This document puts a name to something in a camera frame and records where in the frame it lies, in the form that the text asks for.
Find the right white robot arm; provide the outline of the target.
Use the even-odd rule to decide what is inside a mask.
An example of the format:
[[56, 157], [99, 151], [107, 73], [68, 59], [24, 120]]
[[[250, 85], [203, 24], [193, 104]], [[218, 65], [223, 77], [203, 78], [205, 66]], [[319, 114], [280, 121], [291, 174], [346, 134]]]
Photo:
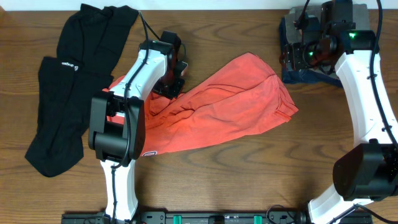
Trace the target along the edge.
[[381, 30], [366, 5], [327, 1], [293, 7], [280, 23], [284, 75], [311, 73], [343, 87], [353, 148], [333, 166], [332, 184], [291, 223], [371, 223], [369, 205], [397, 195], [397, 119], [381, 74]]

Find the red orange t-shirt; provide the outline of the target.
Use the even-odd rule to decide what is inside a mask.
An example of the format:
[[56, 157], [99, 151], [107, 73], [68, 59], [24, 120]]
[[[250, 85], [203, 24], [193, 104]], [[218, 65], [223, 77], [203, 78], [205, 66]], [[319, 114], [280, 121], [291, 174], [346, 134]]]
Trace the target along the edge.
[[215, 146], [262, 134], [298, 111], [275, 71], [246, 53], [176, 99], [150, 93], [142, 156]]

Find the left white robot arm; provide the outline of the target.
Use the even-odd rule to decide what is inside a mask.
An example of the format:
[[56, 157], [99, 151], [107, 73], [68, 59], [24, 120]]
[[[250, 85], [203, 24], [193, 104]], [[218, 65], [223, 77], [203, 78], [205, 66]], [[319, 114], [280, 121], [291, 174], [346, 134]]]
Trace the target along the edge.
[[131, 223], [138, 200], [134, 190], [136, 160], [146, 140], [144, 104], [151, 93], [177, 98], [187, 63], [178, 59], [180, 37], [164, 31], [139, 45], [130, 71], [91, 101], [89, 147], [104, 170], [108, 203], [102, 223]]

